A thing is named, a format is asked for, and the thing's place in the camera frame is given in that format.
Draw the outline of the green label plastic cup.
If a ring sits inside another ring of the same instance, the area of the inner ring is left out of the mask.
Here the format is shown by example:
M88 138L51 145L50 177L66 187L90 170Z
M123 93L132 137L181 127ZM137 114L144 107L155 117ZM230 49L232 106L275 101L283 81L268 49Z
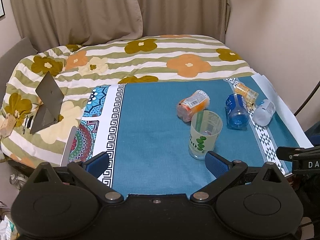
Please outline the green label plastic cup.
M222 119L215 112L202 110L194 114L190 126L189 154L203 160L206 153L214 149L222 128Z

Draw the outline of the yellow clear plastic cup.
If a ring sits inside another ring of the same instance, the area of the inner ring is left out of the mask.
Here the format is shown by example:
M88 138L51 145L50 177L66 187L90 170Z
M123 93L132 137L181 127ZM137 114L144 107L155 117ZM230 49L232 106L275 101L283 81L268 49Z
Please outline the yellow clear plastic cup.
M240 94L244 97L248 109L254 108L255 102L259 95L256 91L250 89L249 87L240 82L237 83L237 85L234 88L234 91L236 94Z

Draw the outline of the blue plastic cup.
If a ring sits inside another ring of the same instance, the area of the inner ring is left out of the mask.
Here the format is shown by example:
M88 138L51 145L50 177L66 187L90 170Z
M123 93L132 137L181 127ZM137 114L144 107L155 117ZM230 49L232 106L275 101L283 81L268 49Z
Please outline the blue plastic cup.
M249 113L245 98L240 94L231 94L226 99L227 126L230 129L246 130L249 123Z

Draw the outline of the beige curtain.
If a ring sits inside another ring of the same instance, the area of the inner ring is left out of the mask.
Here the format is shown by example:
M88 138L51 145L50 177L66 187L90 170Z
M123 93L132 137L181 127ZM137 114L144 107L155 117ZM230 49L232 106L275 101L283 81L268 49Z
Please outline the beige curtain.
M225 39L229 0L10 0L21 37L38 51L142 36Z

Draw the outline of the grey folding stand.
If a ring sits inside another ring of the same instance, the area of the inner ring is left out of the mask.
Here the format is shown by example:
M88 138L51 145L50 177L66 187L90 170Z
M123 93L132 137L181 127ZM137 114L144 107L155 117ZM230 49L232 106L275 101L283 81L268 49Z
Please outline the grey folding stand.
M42 101L42 105L39 106L35 118L33 119L30 134L34 134L59 122L64 98L61 89L58 87L50 72L45 74L35 89L35 92Z

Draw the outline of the teal patterned cloth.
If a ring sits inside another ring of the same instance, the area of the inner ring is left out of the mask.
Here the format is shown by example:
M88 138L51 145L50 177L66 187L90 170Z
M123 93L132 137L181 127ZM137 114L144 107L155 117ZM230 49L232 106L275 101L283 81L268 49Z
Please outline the teal patterned cloth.
M106 152L109 166L98 179L124 196L192 194L214 178L204 161L189 154L190 124L177 116L176 106L203 90L210 98L209 110L223 122L216 153L250 166L271 161L290 174L291 164L279 160L276 149L300 146L277 112L266 127L250 122L246 130L228 128L225 101L239 82L256 91L258 101L267 99L252 76L95 87L78 129L71 132L63 162L87 161Z

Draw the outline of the framed picture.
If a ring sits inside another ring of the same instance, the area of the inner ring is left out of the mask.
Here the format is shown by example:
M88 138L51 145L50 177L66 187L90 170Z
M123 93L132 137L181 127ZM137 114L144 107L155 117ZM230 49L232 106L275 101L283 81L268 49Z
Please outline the framed picture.
M5 17L4 3L0 0L0 20Z

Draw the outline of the floral striped duvet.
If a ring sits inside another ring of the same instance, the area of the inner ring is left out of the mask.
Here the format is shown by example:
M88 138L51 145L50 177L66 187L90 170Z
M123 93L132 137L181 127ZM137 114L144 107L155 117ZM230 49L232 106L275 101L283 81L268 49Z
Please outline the floral striped duvet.
M35 134L27 123L42 101L36 87L51 74L64 98L60 121ZM24 165L61 163L67 139L94 87L151 81L214 80L242 77L254 70L221 41L203 35L160 35L110 41L96 46L70 44L21 59L5 82L1 118L16 124L1 139L1 151Z

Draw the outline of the white paper sheet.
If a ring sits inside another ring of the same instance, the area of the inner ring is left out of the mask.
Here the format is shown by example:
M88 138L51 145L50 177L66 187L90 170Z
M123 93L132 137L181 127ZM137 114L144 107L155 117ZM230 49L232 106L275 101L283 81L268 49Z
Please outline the white paper sheet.
M286 125L287 129L291 132L298 145L302 148L313 147L313 144L305 135L298 120L290 111L289 107L287 107L282 98L278 95L268 78L265 75L254 74L252 75L252 79L260 87L264 95L275 104L276 112Z

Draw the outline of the orange plastic cup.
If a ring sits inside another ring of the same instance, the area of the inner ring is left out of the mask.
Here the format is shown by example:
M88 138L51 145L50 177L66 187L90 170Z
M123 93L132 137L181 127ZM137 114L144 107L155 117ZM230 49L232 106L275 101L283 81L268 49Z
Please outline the orange plastic cup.
M177 116L184 122L190 122L194 114L206 109L209 104L210 98L208 94L202 90L197 90L177 104Z

